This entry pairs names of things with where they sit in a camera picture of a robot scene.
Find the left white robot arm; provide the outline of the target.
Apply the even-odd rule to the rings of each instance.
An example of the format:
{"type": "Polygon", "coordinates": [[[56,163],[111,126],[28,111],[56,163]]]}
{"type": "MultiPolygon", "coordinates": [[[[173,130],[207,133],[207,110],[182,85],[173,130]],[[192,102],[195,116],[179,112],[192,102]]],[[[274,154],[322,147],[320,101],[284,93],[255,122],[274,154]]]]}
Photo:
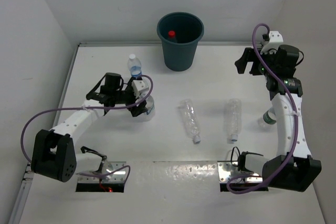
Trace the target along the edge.
{"type": "Polygon", "coordinates": [[[131,77],[128,82],[117,73],[106,73],[86,94],[80,107],[70,107],[73,114],[50,130],[40,130],[35,137],[31,170],[35,174],[67,182],[74,174],[103,179],[112,172],[103,172],[107,156],[75,145],[94,122],[113,110],[128,110],[133,117],[147,112],[147,99],[153,81],[147,75],[131,77]]]}

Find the short round water bottle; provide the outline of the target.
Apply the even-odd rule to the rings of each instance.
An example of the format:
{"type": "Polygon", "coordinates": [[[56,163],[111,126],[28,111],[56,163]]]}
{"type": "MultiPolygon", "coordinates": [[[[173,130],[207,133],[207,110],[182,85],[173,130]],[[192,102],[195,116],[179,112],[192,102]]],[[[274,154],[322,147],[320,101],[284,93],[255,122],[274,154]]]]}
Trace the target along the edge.
{"type": "Polygon", "coordinates": [[[155,116],[155,104],[151,95],[147,97],[145,109],[146,111],[140,115],[141,122],[150,121],[155,116]]]}

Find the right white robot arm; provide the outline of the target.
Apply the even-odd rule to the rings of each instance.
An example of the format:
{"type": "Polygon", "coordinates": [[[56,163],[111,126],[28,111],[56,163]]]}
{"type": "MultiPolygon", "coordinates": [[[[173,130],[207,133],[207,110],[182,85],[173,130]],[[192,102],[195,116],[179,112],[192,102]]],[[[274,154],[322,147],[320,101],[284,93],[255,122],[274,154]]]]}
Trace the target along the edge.
{"type": "Polygon", "coordinates": [[[303,53],[298,48],[280,45],[260,56],[252,48],[245,48],[241,58],[235,62],[239,74],[243,74],[248,62],[252,62],[249,73],[265,76],[271,110],[275,115],[278,134],[276,157],[266,159],[261,154],[242,152],[238,158],[238,171],[260,175],[264,187],[303,192],[322,170],[321,162],[312,157],[303,128],[302,84],[294,77],[302,60],[303,53]]]}

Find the red cap bottle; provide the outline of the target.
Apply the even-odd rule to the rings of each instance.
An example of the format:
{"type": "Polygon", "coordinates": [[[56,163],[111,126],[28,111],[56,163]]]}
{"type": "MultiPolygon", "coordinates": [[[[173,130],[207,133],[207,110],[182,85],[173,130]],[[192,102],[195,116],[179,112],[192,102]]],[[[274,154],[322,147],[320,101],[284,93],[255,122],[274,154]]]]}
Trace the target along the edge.
{"type": "Polygon", "coordinates": [[[167,40],[172,42],[172,43],[175,43],[177,44],[178,41],[177,41],[177,36],[176,36],[176,32],[174,30],[170,30],[168,33],[167,33],[167,40]]]}

